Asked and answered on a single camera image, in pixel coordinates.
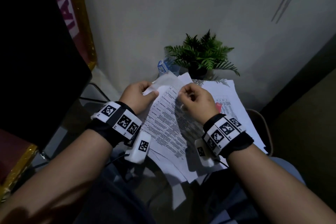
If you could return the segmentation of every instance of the black chair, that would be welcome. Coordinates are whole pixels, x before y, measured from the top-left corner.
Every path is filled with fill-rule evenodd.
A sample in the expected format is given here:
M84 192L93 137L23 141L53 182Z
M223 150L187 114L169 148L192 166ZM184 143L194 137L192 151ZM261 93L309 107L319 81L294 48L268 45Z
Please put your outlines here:
M0 0L0 128L43 150L92 74L56 0Z

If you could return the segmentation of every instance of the white device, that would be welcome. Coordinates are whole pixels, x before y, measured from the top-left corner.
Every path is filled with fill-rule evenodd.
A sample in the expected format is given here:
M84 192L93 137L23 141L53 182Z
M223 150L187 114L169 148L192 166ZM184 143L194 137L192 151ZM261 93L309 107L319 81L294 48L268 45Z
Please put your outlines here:
M152 136L149 133L140 131L133 143L133 146L126 150L125 154L129 154L129 156L125 156L125 160L136 164L143 163L148 154L151 140Z
M219 158L211 154L203 139L195 140L195 147L197 149L199 159L204 167L213 167L219 163L218 161L215 161L215 159L219 160Z

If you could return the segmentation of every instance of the green fern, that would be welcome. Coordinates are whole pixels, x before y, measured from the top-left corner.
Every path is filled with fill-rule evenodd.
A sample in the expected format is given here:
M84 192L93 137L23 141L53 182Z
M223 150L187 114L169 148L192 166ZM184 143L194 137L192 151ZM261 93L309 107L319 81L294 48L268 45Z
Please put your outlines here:
M207 70L227 69L240 76L237 68L228 61L228 53L234 48L222 46L223 43L216 39L216 34L211 36L209 30L201 39L197 39L197 35L186 35L183 45L165 47L167 57L173 58L176 65Z

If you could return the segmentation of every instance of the plant pot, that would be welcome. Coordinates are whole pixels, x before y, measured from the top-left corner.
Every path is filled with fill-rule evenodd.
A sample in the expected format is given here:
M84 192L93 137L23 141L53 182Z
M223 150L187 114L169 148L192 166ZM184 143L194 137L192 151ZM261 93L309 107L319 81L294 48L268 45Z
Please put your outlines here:
M204 67L197 69L197 67L188 68L189 75L191 79L204 80L208 70Z

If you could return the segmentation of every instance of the white wall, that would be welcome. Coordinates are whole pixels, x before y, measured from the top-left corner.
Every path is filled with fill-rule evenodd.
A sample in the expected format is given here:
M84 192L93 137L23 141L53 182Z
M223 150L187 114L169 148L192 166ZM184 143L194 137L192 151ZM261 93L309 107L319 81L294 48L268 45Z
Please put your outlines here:
M209 28L241 73L245 107L261 109L336 32L335 0L292 0L278 24L281 0L85 0L99 67L118 89L157 76L163 47Z

